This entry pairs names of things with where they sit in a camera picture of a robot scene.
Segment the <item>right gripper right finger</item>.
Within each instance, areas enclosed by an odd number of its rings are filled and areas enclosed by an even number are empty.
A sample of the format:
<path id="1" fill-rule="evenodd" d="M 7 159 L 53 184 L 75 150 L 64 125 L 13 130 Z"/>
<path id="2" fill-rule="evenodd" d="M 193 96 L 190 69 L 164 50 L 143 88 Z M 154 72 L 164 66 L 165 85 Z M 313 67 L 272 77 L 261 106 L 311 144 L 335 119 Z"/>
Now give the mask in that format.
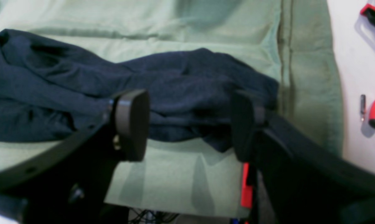
<path id="1" fill-rule="evenodd" d="M 306 138 L 246 91 L 231 99 L 237 159 L 262 174 L 281 224 L 375 224 L 375 174 Z"/>

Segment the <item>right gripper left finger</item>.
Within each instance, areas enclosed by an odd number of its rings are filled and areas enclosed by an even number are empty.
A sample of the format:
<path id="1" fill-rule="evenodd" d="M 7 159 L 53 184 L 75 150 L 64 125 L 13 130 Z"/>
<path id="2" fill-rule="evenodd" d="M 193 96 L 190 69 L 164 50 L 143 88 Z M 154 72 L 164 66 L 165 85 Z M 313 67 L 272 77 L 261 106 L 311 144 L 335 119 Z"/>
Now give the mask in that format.
<path id="1" fill-rule="evenodd" d="M 94 125 L 0 171 L 0 216 L 20 224 L 97 223 L 114 170 L 146 153 L 150 99 L 120 92 Z"/>

